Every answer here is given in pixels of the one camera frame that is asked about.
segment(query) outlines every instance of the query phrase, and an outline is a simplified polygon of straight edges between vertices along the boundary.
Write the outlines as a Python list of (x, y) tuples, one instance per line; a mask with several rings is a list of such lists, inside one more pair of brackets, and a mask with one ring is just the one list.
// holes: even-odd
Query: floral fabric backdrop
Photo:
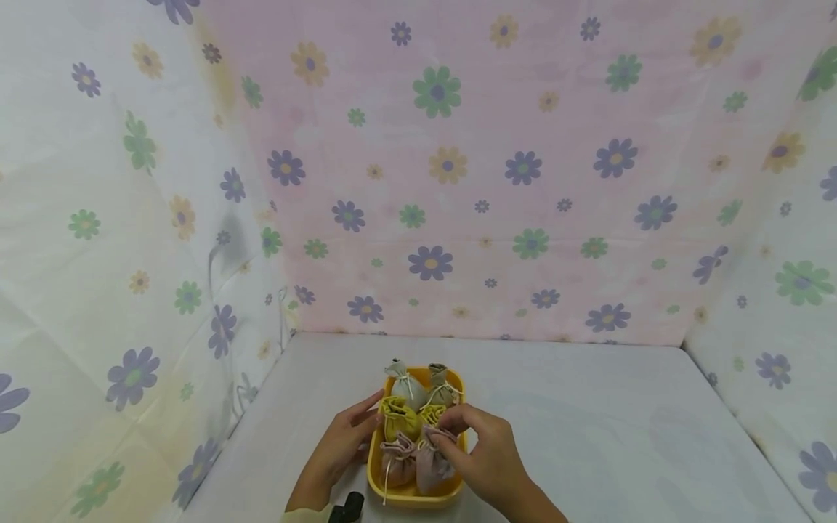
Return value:
[(276, 206), (202, 10), (0, 18), (4, 521), (177, 520), (287, 342)]
[(308, 331), (678, 346), (829, 2), (210, 2)]
[(769, 190), (753, 206), (759, 225), (721, 292), (694, 311), (686, 347), (799, 503), (818, 523), (833, 523), (837, 31), (809, 67), (782, 131), (798, 143), (798, 161), (763, 173)]

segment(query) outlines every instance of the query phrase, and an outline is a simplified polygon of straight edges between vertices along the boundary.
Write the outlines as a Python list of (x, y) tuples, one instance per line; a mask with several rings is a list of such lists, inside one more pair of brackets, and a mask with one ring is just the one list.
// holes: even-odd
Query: sleeve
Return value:
[(317, 512), (311, 509), (297, 509), (293, 512), (285, 512), (280, 523), (328, 523), (331, 510), (334, 505), (327, 505), (325, 509)]

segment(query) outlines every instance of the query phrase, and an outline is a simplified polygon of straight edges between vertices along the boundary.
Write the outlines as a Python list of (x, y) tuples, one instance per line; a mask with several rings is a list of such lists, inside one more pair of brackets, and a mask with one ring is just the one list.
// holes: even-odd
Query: fabric sachet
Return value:
[(422, 495), (430, 494), (437, 485), (446, 479), (454, 477), (454, 468), (450, 462), (439, 452), (430, 436), (438, 434), (444, 438), (457, 443), (457, 438), (452, 433), (442, 429), (424, 425), (423, 435), (418, 442), (416, 451), (416, 485), (418, 492)]
[(398, 439), (399, 432), (410, 441), (418, 441), (421, 437), (421, 418), (406, 403), (407, 400), (400, 396), (387, 396), (381, 400), (383, 437), (389, 443)]
[(399, 487), (416, 477), (416, 445), (403, 432), (392, 443), (381, 443), (381, 481), (388, 487)]
[(390, 395), (406, 399), (407, 406), (416, 413), (427, 403), (427, 391), (424, 390), (424, 385), (407, 372), (407, 366), (403, 361), (394, 359), (393, 364), (387, 367), (387, 374), (395, 378)]
[(418, 411), (419, 417), (422, 419), (422, 423), (425, 425), (430, 425), (431, 427), (436, 427), (439, 425), (439, 418), (442, 417), (444, 411), (448, 408), (445, 405), (433, 405), (428, 403), (427, 405), (421, 407), (421, 410)]
[(431, 363), (430, 370), (430, 395), (428, 403), (433, 405), (445, 405), (453, 407), (460, 402), (460, 392), (448, 383), (448, 367), (441, 363)]

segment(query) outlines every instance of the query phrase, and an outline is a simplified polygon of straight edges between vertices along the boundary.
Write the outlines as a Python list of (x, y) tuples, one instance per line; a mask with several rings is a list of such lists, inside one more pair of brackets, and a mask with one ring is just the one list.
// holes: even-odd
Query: yellow tray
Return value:
[[(427, 367), (407, 367), (407, 370), (418, 379), (425, 388), (430, 387), (430, 370)], [(465, 384), (456, 372), (448, 369), (448, 382), (462, 392), (460, 402), (465, 402)], [(383, 385), (384, 395), (389, 396), (395, 383), (394, 377), (388, 377)], [(381, 442), (383, 441), (383, 427), (378, 428), (372, 435), (372, 443), (369, 447), (369, 459), (367, 461), (367, 481), (375, 494), (383, 500), (383, 481), (381, 474)], [(460, 434), (459, 446), (468, 452), (468, 440), (465, 433)], [(462, 477), (455, 474), (453, 478), (447, 479), (436, 487), (431, 495), (419, 494), (415, 481), (400, 487), (389, 487), (387, 490), (387, 505), (403, 507), (408, 509), (442, 509), (456, 499), (456, 495), (462, 490)]]

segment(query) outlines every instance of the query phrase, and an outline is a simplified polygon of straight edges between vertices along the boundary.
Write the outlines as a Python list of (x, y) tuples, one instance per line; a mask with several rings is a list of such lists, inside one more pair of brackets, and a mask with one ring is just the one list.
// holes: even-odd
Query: right hand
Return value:
[(440, 436), (432, 437), (433, 444), (465, 483), (500, 512), (505, 513), (533, 490), (539, 490), (523, 468), (511, 425), (505, 419), (464, 403), (446, 410), (439, 419), (439, 428), (454, 435), (468, 428), (476, 431), (479, 441), (470, 454)]

